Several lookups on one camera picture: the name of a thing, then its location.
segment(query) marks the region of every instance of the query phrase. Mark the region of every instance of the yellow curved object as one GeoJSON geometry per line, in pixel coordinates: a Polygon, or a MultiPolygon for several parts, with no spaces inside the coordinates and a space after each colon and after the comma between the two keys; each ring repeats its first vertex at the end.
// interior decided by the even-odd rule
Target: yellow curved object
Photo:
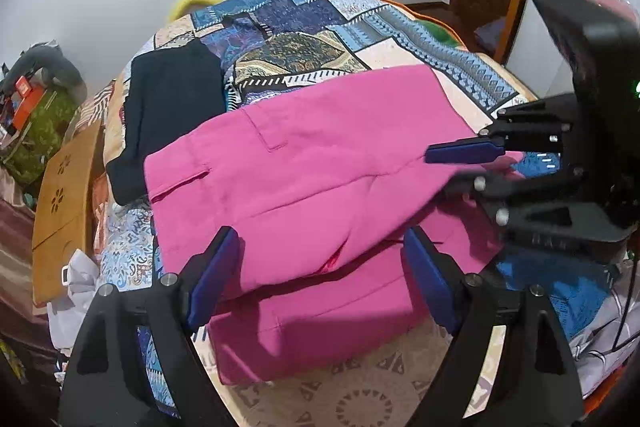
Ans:
{"type": "Polygon", "coordinates": [[[171,10],[169,15],[169,22],[178,20],[180,17],[184,17],[187,13],[190,13],[190,9],[193,6],[210,6],[212,4],[218,4],[223,0],[178,0],[171,10]]]}

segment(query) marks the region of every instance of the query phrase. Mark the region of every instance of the bed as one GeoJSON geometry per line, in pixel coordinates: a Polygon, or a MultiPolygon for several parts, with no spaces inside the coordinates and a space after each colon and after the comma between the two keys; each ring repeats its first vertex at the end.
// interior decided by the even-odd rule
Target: bed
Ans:
{"type": "MultiPolygon", "coordinates": [[[[227,110],[350,73],[428,64],[456,112],[475,132],[503,107],[535,99],[513,75],[486,55],[468,52],[455,32],[436,20],[387,0],[227,0],[169,24],[135,56],[200,39],[220,57],[227,110]]],[[[130,83],[121,75],[79,110],[73,133],[102,120],[104,161],[124,147],[122,105],[130,83]]],[[[524,175],[553,172],[553,155],[526,155],[524,175]]],[[[100,283],[121,291],[149,286],[162,274],[162,253],[147,201],[118,206],[111,197],[100,283]]],[[[158,407],[177,414],[164,383],[153,339],[138,330],[140,349],[158,407]]],[[[370,353],[274,382],[226,387],[206,331],[193,342],[214,386],[240,426],[364,425],[401,427],[424,396],[449,346],[442,328],[427,319],[370,353]]],[[[468,413],[484,409],[502,338],[492,337],[468,413]]]]}

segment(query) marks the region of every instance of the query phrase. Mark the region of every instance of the orange trim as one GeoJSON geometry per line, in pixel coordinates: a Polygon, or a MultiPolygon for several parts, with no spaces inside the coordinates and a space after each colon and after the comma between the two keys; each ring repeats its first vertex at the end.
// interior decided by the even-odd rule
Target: orange trim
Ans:
{"type": "Polygon", "coordinates": [[[460,38],[460,35],[458,35],[456,33],[456,31],[449,25],[445,24],[444,22],[442,22],[441,20],[436,19],[435,17],[429,17],[428,15],[423,15],[421,13],[418,12],[414,12],[413,10],[411,10],[410,8],[407,8],[404,4],[402,4],[401,2],[396,2],[396,1],[392,1],[392,0],[381,0],[383,2],[388,2],[389,4],[393,4],[394,6],[398,6],[400,8],[402,8],[403,10],[406,10],[407,12],[409,12],[411,15],[413,15],[414,17],[418,18],[418,19],[422,19],[423,21],[431,21],[431,22],[435,22],[437,25],[442,26],[444,29],[446,29],[449,33],[451,33],[455,39],[460,42],[460,44],[462,44],[463,46],[465,46],[465,41],[462,40],[462,38],[460,38]]]}

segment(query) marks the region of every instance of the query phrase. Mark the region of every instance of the baseboard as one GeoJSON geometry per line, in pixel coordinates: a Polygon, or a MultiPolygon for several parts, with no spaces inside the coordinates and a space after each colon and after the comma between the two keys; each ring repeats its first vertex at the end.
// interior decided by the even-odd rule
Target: baseboard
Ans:
{"type": "Polygon", "coordinates": [[[445,9],[445,10],[451,10],[451,6],[449,6],[447,3],[442,2],[442,1],[415,2],[413,4],[405,4],[405,6],[408,9],[413,10],[415,12],[420,11],[420,10],[428,10],[429,8],[442,8],[442,9],[445,9]]]}

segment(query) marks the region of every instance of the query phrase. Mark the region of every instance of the black folded garment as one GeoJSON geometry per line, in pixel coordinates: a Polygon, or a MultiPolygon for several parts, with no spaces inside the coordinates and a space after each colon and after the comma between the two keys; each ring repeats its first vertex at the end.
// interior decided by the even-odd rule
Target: black folded garment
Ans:
{"type": "Polygon", "coordinates": [[[225,112],[220,59],[194,39],[131,64],[124,102],[125,148],[107,163],[113,197],[127,204],[146,194],[145,158],[225,112]]]}

